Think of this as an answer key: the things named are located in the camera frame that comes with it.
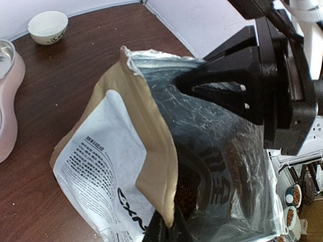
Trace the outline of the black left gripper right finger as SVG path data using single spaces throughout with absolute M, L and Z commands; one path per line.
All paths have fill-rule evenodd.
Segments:
M 169 242 L 190 242 L 192 241 L 191 234 L 189 233 L 185 219 L 179 206 L 175 207 L 174 223 L 168 229 L 167 240 Z

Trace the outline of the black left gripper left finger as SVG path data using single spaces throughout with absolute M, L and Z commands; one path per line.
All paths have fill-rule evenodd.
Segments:
M 165 242 L 167 228 L 162 216 L 155 210 L 142 242 Z

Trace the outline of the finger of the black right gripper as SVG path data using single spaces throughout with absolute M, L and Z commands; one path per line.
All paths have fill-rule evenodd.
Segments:
M 207 61 L 175 79 L 186 95 L 215 103 L 255 125 L 263 124 L 263 90 L 258 47 Z

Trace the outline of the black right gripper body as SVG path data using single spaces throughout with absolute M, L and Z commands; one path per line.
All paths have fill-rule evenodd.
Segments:
M 259 50 L 263 90 L 264 146 L 297 155 L 316 118 L 318 103 L 301 44 L 259 18 L 209 53 L 206 61 L 247 47 Z

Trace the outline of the pet food bag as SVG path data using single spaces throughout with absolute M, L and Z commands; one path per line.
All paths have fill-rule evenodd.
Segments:
M 262 128 L 175 87 L 177 76 L 201 64 L 122 47 L 55 147 L 58 184 L 103 241 L 142 241 L 155 210 L 168 232 L 179 178 L 196 192 L 185 219 L 192 241 L 270 241 L 288 233 Z

